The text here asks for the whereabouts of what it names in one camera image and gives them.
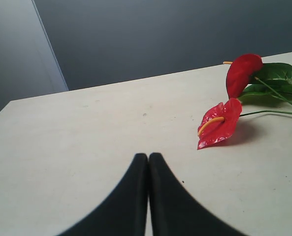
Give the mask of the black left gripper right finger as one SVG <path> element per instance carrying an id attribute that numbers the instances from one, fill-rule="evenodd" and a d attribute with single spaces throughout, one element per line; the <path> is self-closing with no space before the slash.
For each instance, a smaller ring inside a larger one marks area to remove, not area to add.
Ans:
<path id="1" fill-rule="evenodd" d="M 148 187 L 154 236 L 243 236 L 203 207 L 178 181 L 161 153 L 149 157 Z"/>

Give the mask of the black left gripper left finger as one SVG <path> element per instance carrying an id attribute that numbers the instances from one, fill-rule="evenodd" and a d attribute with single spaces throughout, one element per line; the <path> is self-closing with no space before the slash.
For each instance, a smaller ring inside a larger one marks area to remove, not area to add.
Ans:
<path id="1" fill-rule="evenodd" d="M 62 236 L 143 236 L 148 204 L 148 158 L 134 156 L 113 191 Z"/>

